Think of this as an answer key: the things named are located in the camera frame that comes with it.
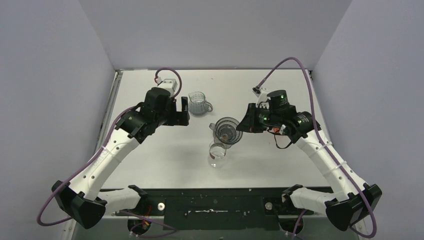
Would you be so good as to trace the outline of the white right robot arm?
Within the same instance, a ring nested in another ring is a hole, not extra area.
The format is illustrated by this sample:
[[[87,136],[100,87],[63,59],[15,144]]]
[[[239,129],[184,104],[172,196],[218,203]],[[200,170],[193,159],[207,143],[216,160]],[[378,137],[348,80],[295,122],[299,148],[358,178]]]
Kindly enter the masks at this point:
[[[326,179],[332,192],[320,192],[296,184],[282,192],[284,205],[326,215],[340,231],[346,231],[371,214],[382,196],[377,184],[368,184],[341,159],[313,115],[298,112],[285,90],[253,89],[257,103],[249,103],[236,129],[245,133],[287,136],[302,150]]]

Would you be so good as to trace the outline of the clear glass carafe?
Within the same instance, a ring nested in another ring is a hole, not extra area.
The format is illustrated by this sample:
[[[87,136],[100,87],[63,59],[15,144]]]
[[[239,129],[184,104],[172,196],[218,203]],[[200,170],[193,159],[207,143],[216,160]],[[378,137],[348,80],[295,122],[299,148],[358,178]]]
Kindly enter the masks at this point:
[[[227,164],[227,146],[223,143],[211,142],[209,144],[208,164],[212,168],[220,169]]]

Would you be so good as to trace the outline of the clear plastic coffee dripper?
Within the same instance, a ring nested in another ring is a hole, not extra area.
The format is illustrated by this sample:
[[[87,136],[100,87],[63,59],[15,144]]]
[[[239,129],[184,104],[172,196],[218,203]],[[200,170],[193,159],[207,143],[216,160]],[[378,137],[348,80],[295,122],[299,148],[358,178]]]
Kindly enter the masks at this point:
[[[214,143],[230,147],[238,143],[243,136],[243,132],[237,130],[239,124],[240,122],[233,117],[223,117],[216,123],[210,123]]]

